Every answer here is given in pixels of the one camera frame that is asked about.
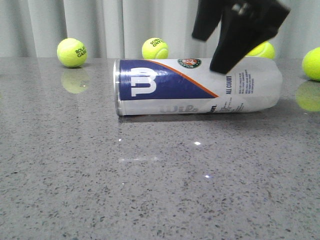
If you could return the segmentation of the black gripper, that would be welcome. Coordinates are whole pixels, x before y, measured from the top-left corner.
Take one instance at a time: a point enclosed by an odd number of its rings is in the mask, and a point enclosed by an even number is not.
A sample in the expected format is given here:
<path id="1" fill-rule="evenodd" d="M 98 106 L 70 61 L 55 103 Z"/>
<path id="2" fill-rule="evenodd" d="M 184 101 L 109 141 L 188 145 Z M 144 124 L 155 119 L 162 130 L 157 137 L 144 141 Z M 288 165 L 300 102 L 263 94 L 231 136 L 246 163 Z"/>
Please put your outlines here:
<path id="1" fill-rule="evenodd" d="M 227 74 L 252 49 L 273 38 L 291 9 L 278 0 L 199 0 L 192 37 L 207 41 L 221 20 L 210 70 Z"/>

